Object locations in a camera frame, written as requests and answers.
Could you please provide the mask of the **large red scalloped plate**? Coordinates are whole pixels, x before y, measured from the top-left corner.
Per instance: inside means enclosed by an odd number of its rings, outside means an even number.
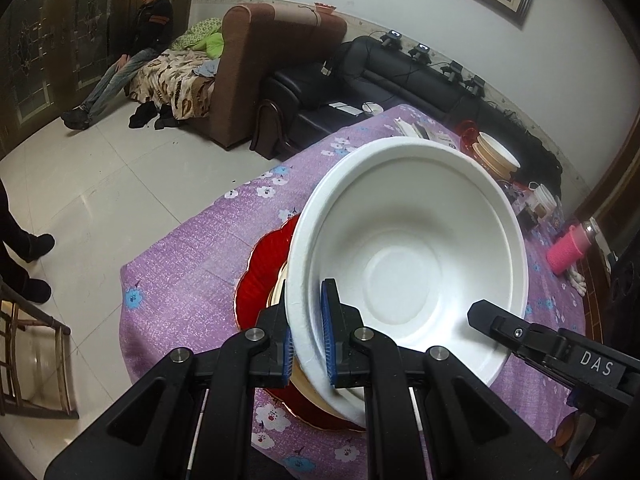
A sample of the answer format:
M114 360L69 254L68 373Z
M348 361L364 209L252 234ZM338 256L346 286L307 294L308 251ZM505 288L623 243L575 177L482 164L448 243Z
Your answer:
M294 214L279 229L264 235L250 253L247 269L234 293L235 322L240 330L254 327L259 313L269 308L273 302L279 302L274 296L277 284L282 283L280 274L288 261L288 251L298 218L299 214ZM265 393L273 400L278 400L270 394L270 390L283 389L266 389Z

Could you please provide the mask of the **cream ribbed plastic plate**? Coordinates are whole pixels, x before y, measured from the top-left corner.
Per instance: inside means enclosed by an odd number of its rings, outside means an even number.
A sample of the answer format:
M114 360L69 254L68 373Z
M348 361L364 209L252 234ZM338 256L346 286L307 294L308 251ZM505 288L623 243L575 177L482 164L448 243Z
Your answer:
M343 417L326 403L326 400L314 390L314 385L308 380L297 359L294 359L290 384L283 390L270 390L270 394L280 400L293 416L314 428L363 430L363 426Z

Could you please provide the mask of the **purple floral tablecloth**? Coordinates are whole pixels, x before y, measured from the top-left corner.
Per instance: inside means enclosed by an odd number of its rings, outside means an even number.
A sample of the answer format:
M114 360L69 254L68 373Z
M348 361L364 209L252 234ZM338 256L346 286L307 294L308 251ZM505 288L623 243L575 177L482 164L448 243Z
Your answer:
M120 271L124 303L119 337L131 380L142 377L171 349L195 353L213 349L238 331L235 296L250 256L263 236L283 226L303 209L314 187L337 162L361 145L398 136L394 119L422 122L448 134L456 130L409 105L341 129L257 178L235 185L212 206L184 222ZM525 318L552 328L585 333L582 298L565 278L549 270L546 252L555 238L544 222L525 239L529 293ZM509 358L491 389L514 408L544 440L555 434L572 410L568 391ZM296 479L367 479L366 437L356 431L318 429L293 402L257 390L252 445L266 466L285 466ZM256 474L265 472L258 466Z

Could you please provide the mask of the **black leather sofa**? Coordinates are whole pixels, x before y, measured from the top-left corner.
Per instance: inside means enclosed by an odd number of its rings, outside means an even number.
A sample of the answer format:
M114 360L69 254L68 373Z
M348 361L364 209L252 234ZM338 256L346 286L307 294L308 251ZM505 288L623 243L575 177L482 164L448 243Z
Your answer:
M264 78L250 147L266 159L303 151L369 118L367 103L382 110L408 104L451 131L484 131L520 162L518 182L562 193L559 159L513 110L485 100L480 78L464 80L455 62L438 70L369 36L345 42L324 62L279 68Z

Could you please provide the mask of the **patterned blanket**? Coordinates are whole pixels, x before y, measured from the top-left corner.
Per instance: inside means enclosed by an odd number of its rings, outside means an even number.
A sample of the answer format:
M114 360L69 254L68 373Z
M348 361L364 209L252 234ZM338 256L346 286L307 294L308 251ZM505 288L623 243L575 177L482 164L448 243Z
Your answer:
M178 120L203 118L209 113L218 65L205 52L166 50L138 70L125 93L141 104L169 106Z

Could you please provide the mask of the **green pillow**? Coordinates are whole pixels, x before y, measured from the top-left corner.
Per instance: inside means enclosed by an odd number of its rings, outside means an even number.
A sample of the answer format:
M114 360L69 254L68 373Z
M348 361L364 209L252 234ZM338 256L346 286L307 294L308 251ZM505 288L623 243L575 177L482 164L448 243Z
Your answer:
M202 51L209 58L220 58L224 52L222 19L206 18L191 26L170 45L174 51Z

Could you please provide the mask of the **wooden chair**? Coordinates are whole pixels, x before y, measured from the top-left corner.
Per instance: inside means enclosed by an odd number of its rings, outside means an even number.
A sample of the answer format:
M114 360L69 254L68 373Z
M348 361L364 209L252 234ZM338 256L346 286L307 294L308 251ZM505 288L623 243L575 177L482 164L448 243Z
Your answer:
M1 286L1 414L78 419L70 328Z

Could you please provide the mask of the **dark glass jar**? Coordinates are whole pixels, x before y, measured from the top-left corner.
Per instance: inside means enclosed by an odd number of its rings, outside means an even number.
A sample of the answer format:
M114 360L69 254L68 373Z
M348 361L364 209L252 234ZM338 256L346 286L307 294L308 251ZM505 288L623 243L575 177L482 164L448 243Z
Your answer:
M518 224L525 233L530 232L533 228L538 226L538 217L528 207L524 207L516 216Z

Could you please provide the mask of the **large white foam bowl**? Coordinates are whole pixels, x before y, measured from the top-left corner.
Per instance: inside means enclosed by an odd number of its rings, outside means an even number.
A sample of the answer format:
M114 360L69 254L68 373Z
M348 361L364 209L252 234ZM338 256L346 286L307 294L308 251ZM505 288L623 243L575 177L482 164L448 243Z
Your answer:
M450 350L485 384L508 352L469 326L487 300L522 315L528 266L515 214L488 173L446 146L393 136L356 148L321 179L296 223L284 304L300 368L344 419L364 422L359 388L326 374L321 284L398 346Z

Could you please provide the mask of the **open paper booklet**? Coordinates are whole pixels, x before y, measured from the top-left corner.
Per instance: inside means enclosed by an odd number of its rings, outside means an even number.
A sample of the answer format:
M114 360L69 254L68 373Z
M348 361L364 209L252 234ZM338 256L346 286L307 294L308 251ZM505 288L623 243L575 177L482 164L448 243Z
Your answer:
M394 122L397 130L404 136L408 136L408 138L427 140L453 150L458 148L449 133L440 131L431 124L426 122L406 122L401 118L395 118Z

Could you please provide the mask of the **red plate under bowl stack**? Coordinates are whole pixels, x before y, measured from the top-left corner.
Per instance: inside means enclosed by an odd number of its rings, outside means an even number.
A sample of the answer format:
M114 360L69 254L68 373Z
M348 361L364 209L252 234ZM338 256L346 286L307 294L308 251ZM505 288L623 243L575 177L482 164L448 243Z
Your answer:
M475 157L475 151L473 146L477 144L478 134L480 130L477 128L477 124L471 119L460 122L454 129L454 132L459 136L459 148L463 154L472 158Z

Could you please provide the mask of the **dark wooden cabinet doors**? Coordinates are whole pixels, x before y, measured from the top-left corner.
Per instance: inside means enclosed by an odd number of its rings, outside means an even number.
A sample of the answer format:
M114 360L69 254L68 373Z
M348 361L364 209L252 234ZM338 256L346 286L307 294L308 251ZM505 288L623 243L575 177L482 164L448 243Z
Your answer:
M184 32L191 0L169 0ZM1 15L1 153L78 105L122 54L141 0L12 0Z

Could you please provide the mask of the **standing person legs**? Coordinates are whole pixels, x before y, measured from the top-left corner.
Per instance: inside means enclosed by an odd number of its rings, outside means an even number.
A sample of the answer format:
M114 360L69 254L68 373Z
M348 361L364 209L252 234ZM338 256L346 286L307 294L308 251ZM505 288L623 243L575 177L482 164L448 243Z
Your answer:
M8 253L8 248L24 263L33 263L47 255L55 245L49 234L35 235L22 229L10 211L4 184L0 186L1 277L10 289L34 304L45 304L52 295L50 285L40 278L32 278L28 271Z

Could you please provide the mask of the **pink knit sleeved bottle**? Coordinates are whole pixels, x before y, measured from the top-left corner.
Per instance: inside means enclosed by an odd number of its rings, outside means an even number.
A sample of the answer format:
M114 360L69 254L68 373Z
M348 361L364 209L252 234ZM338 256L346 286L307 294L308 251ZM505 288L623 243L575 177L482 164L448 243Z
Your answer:
M572 224L548 250L546 259L555 275L564 273L585 257L600 232L595 218Z

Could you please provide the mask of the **seated man in black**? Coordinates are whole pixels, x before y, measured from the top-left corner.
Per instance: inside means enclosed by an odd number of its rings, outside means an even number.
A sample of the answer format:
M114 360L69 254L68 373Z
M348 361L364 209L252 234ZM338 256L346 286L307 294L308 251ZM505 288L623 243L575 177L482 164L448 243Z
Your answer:
M171 44L174 8L169 0L141 0L120 57L78 107L61 115L70 130L86 130L95 124L115 96L132 81L141 67L157 58Z

